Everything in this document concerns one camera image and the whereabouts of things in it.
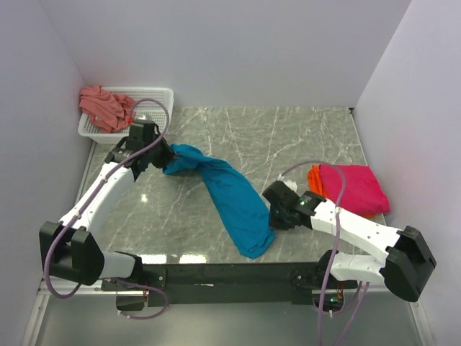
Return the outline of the blue t shirt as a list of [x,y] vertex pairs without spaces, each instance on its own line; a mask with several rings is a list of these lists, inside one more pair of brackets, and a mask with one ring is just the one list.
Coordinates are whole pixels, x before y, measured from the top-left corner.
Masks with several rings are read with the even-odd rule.
[[275,235],[269,227],[269,209],[252,184],[228,162],[206,156],[194,146],[172,144],[171,148],[176,158],[163,173],[198,172],[239,253],[250,259],[262,256]]

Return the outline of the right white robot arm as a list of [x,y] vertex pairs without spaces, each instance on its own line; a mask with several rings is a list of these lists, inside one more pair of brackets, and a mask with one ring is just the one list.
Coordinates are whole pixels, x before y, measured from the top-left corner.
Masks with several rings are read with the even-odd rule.
[[316,270],[316,279],[323,287],[355,280],[384,285],[404,301],[417,302],[437,266],[423,234],[412,226],[397,229],[375,223],[336,207],[333,201],[314,192],[298,195],[283,181],[273,182],[263,196],[270,204],[272,228],[304,226],[339,235],[363,250],[363,254],[337,252],[333,259],[323,256]]

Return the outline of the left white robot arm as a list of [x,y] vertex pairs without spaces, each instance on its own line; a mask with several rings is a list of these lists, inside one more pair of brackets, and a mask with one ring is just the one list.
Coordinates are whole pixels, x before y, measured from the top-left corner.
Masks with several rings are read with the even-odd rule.
[[142,259],[124,252],[103,252],[96,235],[119,199],[148,166],[163,169],[175,156],[157,124],[134,121],[128,135],[107,154],[99,176],[80,201],[58,222],[47,221],[40,228],[45,277],[79,285],[118,278],[129,290],[139,288],[144,280]]

